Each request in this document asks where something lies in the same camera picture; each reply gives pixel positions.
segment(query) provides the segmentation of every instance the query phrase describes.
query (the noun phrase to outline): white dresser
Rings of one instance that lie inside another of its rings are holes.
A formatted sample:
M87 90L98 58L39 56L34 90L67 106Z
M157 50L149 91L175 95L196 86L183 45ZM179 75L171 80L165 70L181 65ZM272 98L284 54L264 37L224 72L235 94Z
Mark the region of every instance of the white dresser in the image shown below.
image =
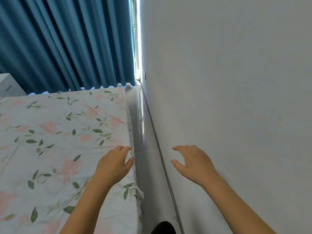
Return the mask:
M0 97L25 96L25 91L9 74L0 74Z

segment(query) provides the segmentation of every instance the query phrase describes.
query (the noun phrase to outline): curtain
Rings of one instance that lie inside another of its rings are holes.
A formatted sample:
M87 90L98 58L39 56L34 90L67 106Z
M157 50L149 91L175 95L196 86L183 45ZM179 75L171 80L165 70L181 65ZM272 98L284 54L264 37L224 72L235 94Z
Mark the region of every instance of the curtain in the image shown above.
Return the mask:
M0 0L0 73L26 93L135 85L131 0Z

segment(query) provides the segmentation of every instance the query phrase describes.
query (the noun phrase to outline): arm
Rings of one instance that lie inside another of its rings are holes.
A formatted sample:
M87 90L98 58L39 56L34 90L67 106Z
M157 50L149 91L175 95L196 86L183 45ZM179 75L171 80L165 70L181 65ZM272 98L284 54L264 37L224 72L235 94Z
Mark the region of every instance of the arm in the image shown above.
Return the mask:
M200 185L219 208L234 234L276 234L217 173L210 157L197 146L175 146L185 160L171 163L181 175Z
M125 164L131 147L117 146L102 157L93 178L85 187L76 208L69 216L60 234L93 233L99 211L111 187L130 171L134 157Z

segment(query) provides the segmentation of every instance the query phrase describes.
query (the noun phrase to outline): floral bed sheet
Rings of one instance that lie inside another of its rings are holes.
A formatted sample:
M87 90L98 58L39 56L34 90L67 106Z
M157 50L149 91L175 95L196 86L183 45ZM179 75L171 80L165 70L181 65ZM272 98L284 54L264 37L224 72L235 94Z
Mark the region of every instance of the floral bed sheet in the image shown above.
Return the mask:
M0 98L0 233L59 233L117 145L133 146L123 88ZM133 166L108 193L95 233L141 233L142 198Z

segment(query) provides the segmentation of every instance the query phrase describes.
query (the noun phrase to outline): wall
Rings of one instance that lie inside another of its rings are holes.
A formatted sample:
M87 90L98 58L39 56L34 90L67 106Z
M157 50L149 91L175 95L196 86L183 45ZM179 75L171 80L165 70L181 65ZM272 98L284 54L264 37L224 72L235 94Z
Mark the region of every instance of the wall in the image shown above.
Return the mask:
M142 80L185 233L230 233L170 159L196 144L278 233L312 229L310 0L141 0Z

